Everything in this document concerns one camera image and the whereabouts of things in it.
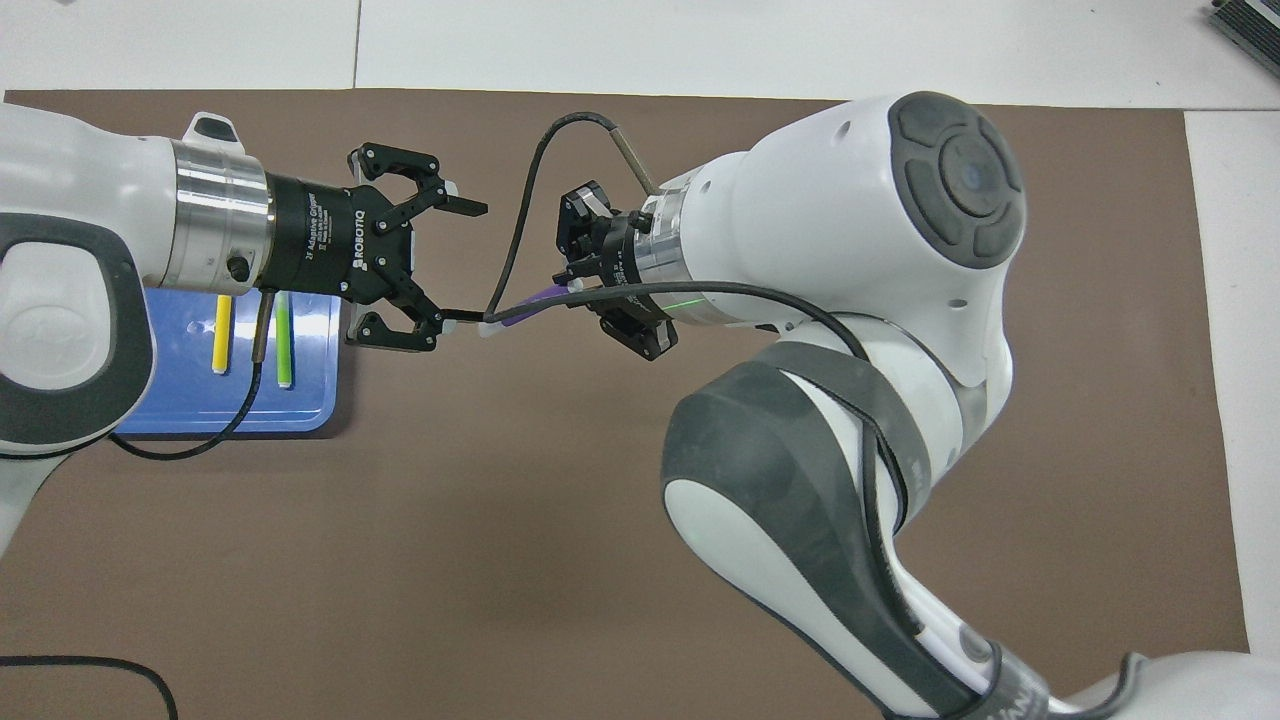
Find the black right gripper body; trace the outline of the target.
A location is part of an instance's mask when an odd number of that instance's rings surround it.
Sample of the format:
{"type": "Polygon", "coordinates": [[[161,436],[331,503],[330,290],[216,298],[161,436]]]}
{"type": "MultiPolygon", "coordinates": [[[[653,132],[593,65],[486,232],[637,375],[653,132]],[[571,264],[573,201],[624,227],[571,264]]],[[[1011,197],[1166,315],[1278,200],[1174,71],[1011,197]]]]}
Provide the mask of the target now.
{"type": "MultiPolygon", "coordinates": [[[[622,251],[622,269],[626,274],[626,282],[622,284],[675,282],[690,278],[680,240],[680,205],[646,205],[640,211],[623,215],[628,218],[628,237],[622,251]]],[[[675,304],[672,293],[632,295],[621,299],[650,299],[669,316],[666,307],[675,304]]]]}

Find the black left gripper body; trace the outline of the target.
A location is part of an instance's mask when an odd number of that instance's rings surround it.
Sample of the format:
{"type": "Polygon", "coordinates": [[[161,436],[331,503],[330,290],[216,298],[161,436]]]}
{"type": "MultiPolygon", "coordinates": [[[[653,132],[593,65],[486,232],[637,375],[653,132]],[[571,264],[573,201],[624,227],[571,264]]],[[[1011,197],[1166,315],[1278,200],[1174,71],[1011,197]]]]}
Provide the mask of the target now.
{"type": "Polygon", "coordinates": [[[274,211],[262,287],[339,296],[357,304],[411,304],[410,229],[381,217],[392,202],[371,186],[337,188],[268,176],[274,211]]]}

